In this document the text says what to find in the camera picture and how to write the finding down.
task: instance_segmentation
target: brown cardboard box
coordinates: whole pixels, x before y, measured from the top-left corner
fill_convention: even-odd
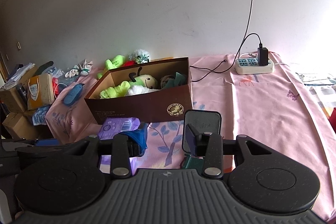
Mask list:
[[[23,87],[27,90],[28,80],[34,75],[38,67],[34,66],[32,69],[27,71],[19,80],[18,83],[22,83]],[[16,88],[13,87],[9,90],[0,90],[0,99],[7,106],[10,112],[24,113],[27,110],[27,106],[21,99]]]
[[[26,110],[23,115],[28,119],[28,121],[33,124],[33,115],[36,112],[36,109],[34,110]]]
[[[99,99],[102,90],[129,81],[129,73],[137,73],[139,67],[142,67],[141,75],[151,75],[158,82],[165,75],[179,72],[187,75],[188,83],[146,94]],[[98,124],[108,117],[136,117],[142,122],[183,120],[184,113],[193,108],[189,59],[175,58],[110,70],[85,96],[85,102]]]
[[[9,113],[2,124],[14,140],[33,140],[39,136],[37,129],[21,113]]]
[[[51,105],[55,101],[53,80],[50,74],[34,76],[28,81],[28,110]]]

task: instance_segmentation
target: blue cloth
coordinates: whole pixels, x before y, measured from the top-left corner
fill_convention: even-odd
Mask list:
[[[144,153],[145,149],[147,149],[145,134],[147,131],[147,127],[145,128],[138,128],[133,131],[123,131],[119,134],[127,135],[129,138],[131,138],[133,141],[135,141],[141,148],[141,153]]]
[[[33,125],[38,126],[40,124],[47,124],[45,116],[51,106],[39,107],[33,114]]]

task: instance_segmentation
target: yellow-green plush toy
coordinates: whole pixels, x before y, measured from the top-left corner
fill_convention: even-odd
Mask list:
[[[122,55],[117,55],[112,60],[108,59],[105,61],[105,69],[103,72],[99,72],[97,74],[98,79],[102,78],[102,76],[110,69],[116,69],[121,67],[126,62],[126,57]]]
[[[115,88],[108,88],[100,92],[100,98],[116,98],[125,96],[126,92],[129,90],[130,87],[134,85],[141,85],[147,87],[149,89],[156,89],[158,86],[157,80],[151,75],[140,75],[141,67],[138,70],[138,76],[135,72],[131,72],[128,76],[131,81],[123,81],[120,85],[116,86]]]

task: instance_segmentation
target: pink bedsheet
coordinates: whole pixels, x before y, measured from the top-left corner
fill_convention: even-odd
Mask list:
[[[277,54],[271,53],[270,57],[274,63],[281,62]],[[234,55],[191,58],[190,64],[214,68],[224,58],[228,62],[217,69],[222,71],[233,62]],[[193,68],[191,72],[194,80],[205,74],[204,70]],[[95,80],[87,77],[84,81],[86,94]],[[46,116],[53,135],[66,143],[97,133],[100,126],[95,124],[84,100],[68,109],[60,103],[65,94],[66,91],[60,94]],[[313,211],[332,222],[336,216],[335,133],[309,91],[287,65],[276,65],[275,73],[264,75],[238,75],[234,70],[211,73],[193,83],[193,99],[195,109],[221,113],[224,138],[247,134],[314,170],[321,188]],[[148,149],[137,159],[137,167],[179,168],[184,158],[182,131],[180,121],[152,123],[148,129]],[[226,156],[224,161],[225,170],[230,171],[234,167],[232,157]]]

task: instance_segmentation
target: gray textured platform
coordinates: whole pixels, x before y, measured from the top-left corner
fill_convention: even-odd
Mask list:
[[[62,216],[24,213],[15,224],[217,224],[324,223],[313,212],[269,216],[238,203],[221,181],[196,170],[140,169],[136,176],[115,181],[88,208]]]

